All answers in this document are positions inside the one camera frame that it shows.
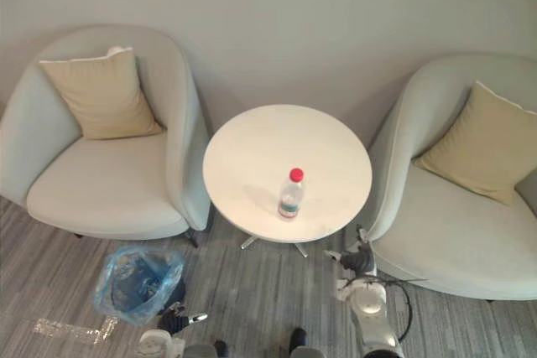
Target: trash bag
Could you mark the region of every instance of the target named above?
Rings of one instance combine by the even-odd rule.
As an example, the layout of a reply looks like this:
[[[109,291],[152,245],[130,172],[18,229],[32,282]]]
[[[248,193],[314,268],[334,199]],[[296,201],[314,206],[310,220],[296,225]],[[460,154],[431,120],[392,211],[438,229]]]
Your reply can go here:
[[[183,257],[175,251],[146,246],[119,249],[107,258],[101,271],[95,309],[131,324],[147,324],[169,302],[183,264]]]

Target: floor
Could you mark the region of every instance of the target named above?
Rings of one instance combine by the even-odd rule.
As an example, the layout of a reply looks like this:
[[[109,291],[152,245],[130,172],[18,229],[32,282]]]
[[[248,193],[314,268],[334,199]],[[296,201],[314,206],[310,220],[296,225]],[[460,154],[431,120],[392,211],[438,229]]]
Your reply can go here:
[[[151,326],[119,321],[113,328],[113,319],[94,310],[92,296],[104,257],[132,242],[77,239],[1,199],[0,215],[0,356],[128,356]],[[185,256],[187,311],[209,314],[181,333],[187,344],[222,339],[233,357],[284,358],[289,333],[300,325],[327,357],[356,356],[350,315],[333,298],[340,268],[322,255],[326,248],[340,249],[340,234],[307,244],[307,259],[293,246],[264,241],[242,251],[238,245],[246,236],[219,215],[197,237],[199,249],[182,237],[137,242]],[[414,305],[414,323],[403,343],[408,358],[537,356],[536,301],[490,304],[413,285],[407,289]],[[406,320],[402,293],[390,289],[388,304],[400,331]],[[96,332],[103,324],[113,328],[105,340],[96,337],[106,335]]]

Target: armchair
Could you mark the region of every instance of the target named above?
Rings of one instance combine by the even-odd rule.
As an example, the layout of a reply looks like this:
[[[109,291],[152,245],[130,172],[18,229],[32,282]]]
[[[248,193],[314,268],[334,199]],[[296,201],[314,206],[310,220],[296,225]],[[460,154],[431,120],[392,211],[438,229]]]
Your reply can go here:
[[[534,299],[537,171],[506,206],[411,163],[449,129],[475,80],[537,111],[533,60],[459,54],[422,67],[370,150],[373,187],[352,226],[369,229],[379,269],[397,278],[424,278],[416,284],[470,298]],[[353,232],[349,227],[349,250],[356,248]]]
[[[39,60],[101,56],[132,46],[140,85],[162,134],[87,140]],[[0,122],[0,194],[76,234],[154,239],[206,227],[201,175],[206,124],[190,68],[152,29],[97,26],[56,40],[29,64]]]

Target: round table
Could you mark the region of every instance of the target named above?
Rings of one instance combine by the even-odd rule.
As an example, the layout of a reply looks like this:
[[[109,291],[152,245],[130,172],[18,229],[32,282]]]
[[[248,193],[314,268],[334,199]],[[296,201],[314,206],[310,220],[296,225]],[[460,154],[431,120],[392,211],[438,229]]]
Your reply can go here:
[[[280,217],[279,192],[293,167],[304,170],[304,199],[292,220]],[[215,207],[256,239],[315,241],[340,230],[371,189],[368,153],[334,117],[305,106],[270,105],[237,115],[216,132],[203,160]]]

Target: bottle label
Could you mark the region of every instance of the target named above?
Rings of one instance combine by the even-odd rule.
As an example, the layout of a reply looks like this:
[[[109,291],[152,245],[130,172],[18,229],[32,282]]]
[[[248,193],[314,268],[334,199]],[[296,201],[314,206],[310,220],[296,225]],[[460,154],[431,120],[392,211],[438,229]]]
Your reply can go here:
[[[285,203],[279,204],[279,213],[284,217],[294,217],[299,212],[299,205],[286,205]]]

